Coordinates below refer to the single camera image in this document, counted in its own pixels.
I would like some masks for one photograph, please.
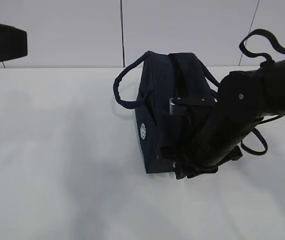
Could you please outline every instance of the fabric bag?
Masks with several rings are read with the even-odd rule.
[[[118,91],[122,78],[142,62],[136,101],[122,100]],[[171,115],[170,99],[198,97],[213,102],[217,93],[205,77],[218,87],[219,83],[193,53],[165,55],[147,51],[115,79],[113,92],[117,103],[135,110],[146,173],[175,171],[172,162],[158,159],[158,149],[178,145],[188,133],[189,123],[186,116]]]

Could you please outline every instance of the bag handle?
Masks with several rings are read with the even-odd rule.
[[[243,140],[241,140],[241,148],[246,151],[247,153],[251,154],[251,155],[256,155],[256,156],[262,156],[264,154],[267,153],[268,151],[268,144],[266,142],[266,140],[264,139],[264,137],[262,136],[262,134],[258,131],[257,128],[254,128],[252,130],[252,133],[255,134],[255,136],[259,139],[259,141],[262,143],[263,147],[264,147],[264,151],[255,151],[250,149],[249,147],[247,147],[244,143]]]
[[[113,94],[114,94],[114,98],[116,99],[116,102],[119,103],[121,106],[123,106],[125,109],[136,109],[138,107],[140,107],[146,100],[146,98],[148,97],[149,93],[151,92],[151,90],[149,90],[148,92],[146,92],[146,94],[144,94],[144,96],[142,97],[141,100],[139,101],[125,101],[122,100],[120,95],[119,95],[119,84],[120,82],[123,80],[123,77],[132,69],[134,69],[135,67],[137,67],[139,64],[141,64],[146,58],[148,58],[151,55],[150,51],[145,52],[140,58],[138,58],[135,62],[133,62],[132,64],[130,64],[128,67],[126,67],[120,74],[118,77],[116,77],[116,79],[114,80],[113,83]]]
[[[285,55],[285,48],[280,45],[280,43],[278,42],[278,40],[275,37],[275,35],[273,35],[270,31],[267,31],[265,29],[260,29],[259,28],[259,29],[256,29],[256,30],[252,31],[251,33],[249,33],[248,36],[246,36],[241,41],[241,43],[239,44],[240,50],[247,57],[249,57],[249,58],[264,57],[266,59],[267,63],[270,63],[270,62],[274,61],[272,59],[272,57],[268,53],[266,53],[266,52],[255,53],[255,52],[251,52],[251,51],[247,50],[247,48],[245,47],[245,41],[247,39],[249,39],[253,35],[259,35],[259,36],[263,36],[263,37],[267,38],[269,40],[269,42],[271,43],[273,49],[275,49],[278,53],[281,53],[281,54]]]

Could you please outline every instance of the white table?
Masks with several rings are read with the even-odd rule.
[[[219,80],[250,69],[209,68]],[[285,240],[285,118],[259,127],[265,156],[147,175],[134,111],[114,101],[121,70],[0,69],[0,240]]]

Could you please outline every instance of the robotic arm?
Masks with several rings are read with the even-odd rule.
[[[13,26],[0,24],[0,62],[27,55],[27,33]]]
[[[202,99],[191,105],[190,101],[171,100],[170,112],[184,112],[191,123],[190,134],[179,147],[160,149],[161,158],[174,161],[177,179],[216,173],[221,164],[242,157],[240,142],[251,154],[267,152],[267,143],[255,127],[285,116],[285,60],[274,62],[267,53],[249,52],[244,41],[252,35],[268,38],[278,52],[285,54],[285,48],[272,33],[257,29],[239,47],[248,57],[266,58],[258,70],[227,75],[219,85],[217,102]],[[275,115],[264,121],[264,117]],[[251,150],[242,143],[250,132],[262,142],[264,151]]]

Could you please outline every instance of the black object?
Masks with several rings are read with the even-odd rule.
[[[118,87],[122,78],[143,62],[141,82],[136,101],[121,100]],[[214,84],[218,82],[193,53],[169,55],[146,52],[128,66],[115,79],[113,91],[116,101],[127,109],[135,109],[137,129],[147,173],[173,172],[172,161],[159,156],[160,147],[179,145],[189,134],[187,116],[172,116],[169,100],[181,98],[182,102],[203,103],[203,115],[215,104],[205,76]]]
[[[274,49],[285,54],[285,48],[271,32],[254,30],[239,47],[246,56],[262,56],[266,61],[258,70],[231,72],[221,84],[197,58],[187,60],[186,54],[192,53],[150,58],[144,63],[137,105],[127,105],[119,97],[118,85],[127,69],[116,78],[116,100],[124,107],[137,108],[138,130],[142,121],[149,125],[153,120],[150,138],[147,138],[148,128],[143,126],[145,139],[140,139],[147,173],[168,172],[170,168],[163,168],[169,166],[168,163],[174,163],[177,179],[216,173],[221,164],[241,158],[240,142],[250,154],[260,156],[267,152],[267,142],[255,127],[285,116],[285,60],[275,62],[267,53],[248,51],[244,42],[253,35],[266,37]],[[204,76],[219,86],[218,93],[209,88]],[[173,89],[171,95],[168,85]],[[266,116],[276,117],[264,120]],[[255,151],[243,144],[243,138],[250,132],[261,141],[264,151]]]
[[[0,24],[0,62],[26,56],[27,33],[13,26]]]

